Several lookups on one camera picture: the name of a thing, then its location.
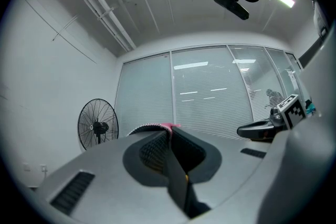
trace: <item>person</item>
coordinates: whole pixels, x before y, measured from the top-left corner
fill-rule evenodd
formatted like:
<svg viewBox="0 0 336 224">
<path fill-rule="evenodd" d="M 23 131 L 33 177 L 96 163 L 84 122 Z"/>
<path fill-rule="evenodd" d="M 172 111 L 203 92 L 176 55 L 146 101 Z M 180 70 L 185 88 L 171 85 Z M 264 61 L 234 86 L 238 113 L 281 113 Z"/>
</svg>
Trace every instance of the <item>person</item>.
<svg viewBox="0 0 336 224">
<path fill-rule="evenodd" d="M 271 89 L 266 90 L 266 95 L 269 98 L 269 105 L 265 106 L 265 108 L 268 106 L 273 108 L 284 99 L 279 92 L 272 91 Z"/>
<path fill-rule="evenodd" d="M 307 116 L 313 116 L 313 114 L 316 112 L 316 108 L 314 104 L 308 99 L 306 101 L 306 113 Z"/>
</svg>

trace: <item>white wall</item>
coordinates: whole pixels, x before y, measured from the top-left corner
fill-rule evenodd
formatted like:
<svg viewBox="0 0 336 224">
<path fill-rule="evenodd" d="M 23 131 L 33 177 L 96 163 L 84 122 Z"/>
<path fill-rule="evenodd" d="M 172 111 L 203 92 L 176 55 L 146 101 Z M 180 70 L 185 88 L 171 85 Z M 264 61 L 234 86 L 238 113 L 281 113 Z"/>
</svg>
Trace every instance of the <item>white wall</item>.
<svg viewBox="0 0 336 224">
<path fill-rule="evenodd" d="M 68 33 L 91 54 L 99 56 L 104 48 L 108 48 L 116 56 L 124 52 L 83 0 L 37 1 L 61 27 L 77 15 L 77 19 L 67 27 Z"/>
<path fill-rule="evenodd" d="M 50 174 L 81 154 L 77 121 L 88 101 L 114 103 L 116 57 L 103 46 L 91 54 L 67 31 L 52 41 L 60 27 L 33 0 L 13 0 L 2 21 L 1 151 L 27 186 L 42 182 L 40 164 Z"/>
<path fill-rule="evenodd" d="M 317 34 L 313 17 L 310 17 L 290 41 L 290 45 L 296 57 L 301 57 L 318 38 L 319 35 Z"/>
</svg>

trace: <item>vent grille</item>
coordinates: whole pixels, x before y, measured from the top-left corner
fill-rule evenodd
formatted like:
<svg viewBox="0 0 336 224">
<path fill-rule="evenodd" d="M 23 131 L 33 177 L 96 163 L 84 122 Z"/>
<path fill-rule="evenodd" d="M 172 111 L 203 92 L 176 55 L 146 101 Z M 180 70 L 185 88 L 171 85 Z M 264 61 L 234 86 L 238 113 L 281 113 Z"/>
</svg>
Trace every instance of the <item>vent grille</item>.
<svg viewBox="0 0 336 224">
<path fill-rule="evenodd" d="M 255 157 L 261 158 L 261 159 L 263 159 L 266 155 L 266 152 L 252 150 L 251 148 L 243 148 L 240 152 L 245 153 L 247 155 L 255 156 Z"/>
<path fill-rule="evenodd" d="M 93 178 L 93 174 L 79 172 L 56 196 L 56 198 L 51 202 L 51 205 L 64 214 L 69 215 L 76 206 L 80 197 L 90 185 Z"/>
</svg>

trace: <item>ceiling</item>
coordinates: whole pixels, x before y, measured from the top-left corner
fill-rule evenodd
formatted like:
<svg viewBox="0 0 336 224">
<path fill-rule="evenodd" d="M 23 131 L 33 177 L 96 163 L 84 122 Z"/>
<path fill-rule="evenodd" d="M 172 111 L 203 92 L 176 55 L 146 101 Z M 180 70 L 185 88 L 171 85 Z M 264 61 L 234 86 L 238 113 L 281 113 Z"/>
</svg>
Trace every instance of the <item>ceiling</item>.
<svg viewBox="0 0 336 224">
<path fill-rule="evenodd" d="M 239 0 L 250 12 L 247 21 L 240 20 L 213 0 L 147 0 L 158 26 L 156 27 L 145 0 L 122 1 L 130 16 L 120 7 L 118 0 L 106 0 L 111 7 L 117 7 L 114 14 L 137 46 L 149 39 L 174 35 L 184 30 L 199 31 L 194 25 L 202 30 L 225 30 L 231 24 L 238 29 L 254 25 L 260 31 L 276 34 L 289 42 L 301 25 L 312 19 L 313 15 L 310 0 L 294 0 L 296 3 L 293 8 L 279 0 L 260 0 L 257 3 Z"/>
</svg>

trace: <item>fan motor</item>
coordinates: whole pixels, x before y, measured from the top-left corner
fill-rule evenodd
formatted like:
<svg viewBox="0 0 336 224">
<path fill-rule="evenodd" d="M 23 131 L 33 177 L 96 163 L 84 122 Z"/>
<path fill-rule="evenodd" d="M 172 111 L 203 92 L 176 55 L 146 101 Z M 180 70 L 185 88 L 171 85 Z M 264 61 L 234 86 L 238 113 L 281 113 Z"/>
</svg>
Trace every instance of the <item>fan motor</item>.
<svg viewBox="0 0 336 224">
<path fill-rule="evenodd" d="M 93 132 L 96 135 L 104 134 L 109 129 L 109 126 L 105 122 L 94 122 L 93 124 Z"/>
</svg>

